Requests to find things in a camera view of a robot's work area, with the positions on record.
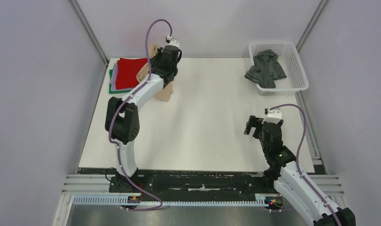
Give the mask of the beige t shirt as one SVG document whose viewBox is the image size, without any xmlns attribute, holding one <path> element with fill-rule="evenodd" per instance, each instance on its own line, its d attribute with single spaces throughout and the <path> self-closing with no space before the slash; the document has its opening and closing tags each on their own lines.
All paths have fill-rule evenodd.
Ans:
<svg viewBox="0 0 381 226">
<path fill-rule="evenodd" d="M 157 43 L 152 42 L 150 44 L 149 48 L 149 57 L 152 59 L 155 57 L 158 53 L 159 46 Z M 136 75 L 136 78 L 138 82 L 142 82 L 149 74 L 149 65 L 146 63 L 138 72 Z M 157 92 L 154 97 L 160 101 L 168 102 L 170 100 L 170 97 L 173 93 L 173 82 L 169 83 L 165 88 L 163 88 L 161 91 Z"/>
</svg>

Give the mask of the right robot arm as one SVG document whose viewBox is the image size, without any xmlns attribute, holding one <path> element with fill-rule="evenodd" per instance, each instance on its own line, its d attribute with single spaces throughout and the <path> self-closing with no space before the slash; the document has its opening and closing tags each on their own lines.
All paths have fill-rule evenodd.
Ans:
<svg viewBox="0 0 381 226">
<path fill-rule="evenodd" d="M 297 166 L 296 156 L 282 140 L 281 120 L 251 115 L 244 134 L 260 141 L 269 168 L 264 171 L 263 187 L 268 192 L 279 192 L 310 226 L 354 226 L 355 214 L 341 208 L 314 183 L 309 175 Z"/>
</svg>

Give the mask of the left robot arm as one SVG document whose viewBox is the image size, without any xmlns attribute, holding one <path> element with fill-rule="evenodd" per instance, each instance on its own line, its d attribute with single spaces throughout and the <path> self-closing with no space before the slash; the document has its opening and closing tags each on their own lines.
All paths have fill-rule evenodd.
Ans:
<svg viewBox="0 0 381 226">
<path fill-rule="evenodd" d="M 109 142 L 116 147 L 117 171 L 124 176 L 120 184 L 128 192 L 135 191 L 139 186 L 139 179 L 133 176 L 138 169 L 134 140 L 140 131 L 139 111 L 174 80 L 181 57 L 182 51 L 177 46 L 160 48 L 151 61 L 151 75 L 127 95 L 112 97 L 108 101 L 105 129 Z"/>
</svg>

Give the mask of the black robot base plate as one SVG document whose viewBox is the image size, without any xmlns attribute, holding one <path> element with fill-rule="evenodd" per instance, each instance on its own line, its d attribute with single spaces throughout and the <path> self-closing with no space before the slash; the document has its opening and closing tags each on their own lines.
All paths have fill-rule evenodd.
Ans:
<svg viewBox="0 0 381 226">
<path fill-rule="evenodd" d="M 230 202 L 253 201 L 255 194 L 277 194 L 274 173 L 139 169 L 129 182 L 114 167 L 81 168 L 80 174 L 103 175 L 109 192 L 141 191 L 142 201 Z"/>
</svg>

